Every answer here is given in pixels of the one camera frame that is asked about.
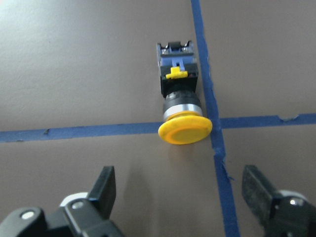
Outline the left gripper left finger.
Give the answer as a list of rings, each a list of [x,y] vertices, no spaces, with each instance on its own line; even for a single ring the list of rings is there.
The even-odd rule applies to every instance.
[[[57,210],[45,215],[40,207],[18,208],[0,224],[2,237],[121,237],[110,220],[116,199],[115,169],[103,167],[88,193],[64,198]]]

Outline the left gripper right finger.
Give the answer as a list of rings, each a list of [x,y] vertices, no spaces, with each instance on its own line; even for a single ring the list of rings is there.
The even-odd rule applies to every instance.
[[[266,237],[314,237],[316,207],[301,193],[278,190],[254,165],[242,174],[242,196]]]

